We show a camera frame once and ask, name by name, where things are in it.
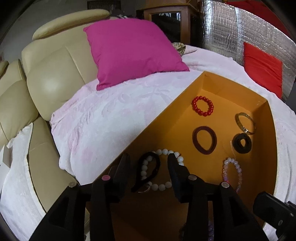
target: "orange box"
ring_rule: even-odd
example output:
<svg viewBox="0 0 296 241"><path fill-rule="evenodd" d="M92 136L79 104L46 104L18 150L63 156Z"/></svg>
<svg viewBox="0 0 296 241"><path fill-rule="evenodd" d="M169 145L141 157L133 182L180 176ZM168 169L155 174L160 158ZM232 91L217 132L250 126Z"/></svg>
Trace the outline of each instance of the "orange box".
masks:
<svg viewBox="0 0 296 241"><path fill-rule="evenodd" d="M211 116L198 115L191 106L196 96L206 96L214 105ZM198 101L201 110L207 110L204 101ZM233 137L242 133L235 122L235 114L245 112L256 123L256 133L250 136L252 149L239 154L231 149ZM252 123L240 117L242 124L252 131ZM192 142L192 133L199 126L209 126L217 136L217 146L210 155L200 153ZM206 131L200 131L197 139L201 146L209 149L212 139ZM261 191L274 192L277 169L277 150L274 122L267 100L252 90L224 77L203 72L185 89L124 151L131 156L133 166L139 157L157 149L178 151L184 157L184 164L191 174L204 181L219 184L222 181L223 161L236 158L242 168L242 187L239 192L244 204L252 210L255 197ZM166 157L161 155L161 167L153 183L162 184L170 180ZM153 170L148 165L148 174ZM237 186L237 171L230 164L230 184ZM116 217L137 232L137 240L178 240L179 229L186 222L187 204L180 204L174 197L173 189L131 193L133 175L120 204L112 205ZM116 240L125 240L117 235Z"/></svg>

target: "gold bracelet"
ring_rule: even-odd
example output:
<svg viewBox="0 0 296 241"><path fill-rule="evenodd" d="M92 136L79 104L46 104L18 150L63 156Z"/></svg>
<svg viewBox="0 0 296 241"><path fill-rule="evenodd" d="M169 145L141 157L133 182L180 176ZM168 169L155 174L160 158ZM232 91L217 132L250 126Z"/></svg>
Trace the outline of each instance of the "gold bracelet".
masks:
<svg viewBox="0 0 296 241"><path fill-rule="evenodd" d="M247 117L252 123L253 123L253 127L254 127L254 131L250 132L247 128L245 128L242 123L239 120L239 116L242 115L244 117ZM254 122L254 120L247 114L244 112L240 112L238 114L235 115L235 121L237 123L237 125L239 126L239 128L243 131L243 133L246 133L247 135L254 135L256 132L256 124Z"/></svg>

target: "beige leather sofa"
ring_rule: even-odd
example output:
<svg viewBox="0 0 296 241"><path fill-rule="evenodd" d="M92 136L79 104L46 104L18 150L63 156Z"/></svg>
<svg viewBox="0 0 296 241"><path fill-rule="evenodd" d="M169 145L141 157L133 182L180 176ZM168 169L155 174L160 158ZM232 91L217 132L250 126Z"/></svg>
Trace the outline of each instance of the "beige leather sofa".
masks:
<svg viewBox="0 0 296 241"><path fill-rule="evenodd" d="M57 18L36 30L33 41L22 51L22 64L20 60L0 62L0 145L33 122L28 162L45 211L76 181L59 168L47 121L77 90L96 78L98 69L83 28L108 17L108 11L95 9Z"/></svg>

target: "black hair tie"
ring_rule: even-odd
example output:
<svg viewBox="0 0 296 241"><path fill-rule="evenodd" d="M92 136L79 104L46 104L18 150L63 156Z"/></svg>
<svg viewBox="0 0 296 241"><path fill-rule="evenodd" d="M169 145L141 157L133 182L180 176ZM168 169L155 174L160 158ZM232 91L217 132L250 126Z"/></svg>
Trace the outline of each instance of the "black hair tie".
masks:
<svg viewBox="0 0 296 241"><path fill-rule="evenodd" d="M199 143L198 143L198 140L197 140L197 134L199 131L201 130L205 130L207 131L211 137L212 137L212 145L210 147L209 150L205 150ZM211 154L215 148L216 148L216 145L217 145L217 136L215 134L215 132L208 126L200 126L200 127L197 127L193 133L192 133L192 141L193 141L193 144L195 146L195 148L201 152L202 154L205 154L205 155L209 155Z"/></svg>
<svg viewBox="0 0 296 241"><path fill-rule="evenodd" d="M142 165L143 165L143 161L148 157L148 156L152 156L156 159L156 167L154 168L154 170L152 171L152 174L150 176L148 176L146 179L141 180L142 176L141 176L141 170L142 170ZM131 192L136 192L140 187L142 187L144 184L146 184L147 182L151 181L153 178L156 177L158 171L160 168L160 159L159 156L157 154L155 154L154 152L147 152L145 154L143 154L140 159L138 160L138 167L137 167L137 176L136 176L136 183L135 185L131 188Z"/></svg>
<svg viewBox="0 0 296 241"><path fill-rule="evenodd" d="M245 146L242 145L241 140L245 140ZM245 133L235 135L232 140L232 145L234 149L240 154L246 154L252 149L252 141Z"/></svg>

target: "magenta cushion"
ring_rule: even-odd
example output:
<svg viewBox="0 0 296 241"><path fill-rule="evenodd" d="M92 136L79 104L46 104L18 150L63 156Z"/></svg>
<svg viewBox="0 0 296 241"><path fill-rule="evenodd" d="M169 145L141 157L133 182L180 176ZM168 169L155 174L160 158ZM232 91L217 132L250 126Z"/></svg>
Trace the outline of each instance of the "magenta cushion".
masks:
<svg viewBox="0 0 296 241"><path fill-rule="evenodd" d="M99 69L97 90L156 72L189 71L171 42L153 22L101 20L83 31Z"/></svg>

